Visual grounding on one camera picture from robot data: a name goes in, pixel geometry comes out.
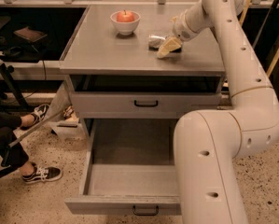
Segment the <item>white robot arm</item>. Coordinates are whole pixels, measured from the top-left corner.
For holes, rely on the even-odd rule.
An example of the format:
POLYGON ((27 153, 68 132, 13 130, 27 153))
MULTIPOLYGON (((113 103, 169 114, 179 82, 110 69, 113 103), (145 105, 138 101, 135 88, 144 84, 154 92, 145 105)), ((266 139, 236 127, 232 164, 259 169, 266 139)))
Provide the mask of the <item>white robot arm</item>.
POLYGON ((189 41, 214 28, 229 85, 230 110, 198 110, 174 128, 174 165, 183 224, 248 224, 233 158, 279 138, 279 102, 237 14, 244 0, 201 0, 173 19, 189 41))

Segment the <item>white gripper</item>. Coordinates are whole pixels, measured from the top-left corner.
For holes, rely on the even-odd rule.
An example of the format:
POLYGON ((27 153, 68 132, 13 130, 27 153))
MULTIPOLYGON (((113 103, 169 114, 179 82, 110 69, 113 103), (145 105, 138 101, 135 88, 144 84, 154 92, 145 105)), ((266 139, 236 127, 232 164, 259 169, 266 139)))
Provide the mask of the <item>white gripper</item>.
POLYGON ((170 52, 180 49, 182 42, 187 42, 196 37, 202 30, 200 25, 196 26, 191 13, 188 10, 180 15, 171 18, 173 23, 172 32, 174 36, 168 37, 159 47, 157 57, 159 59, 166 57, 170 52))

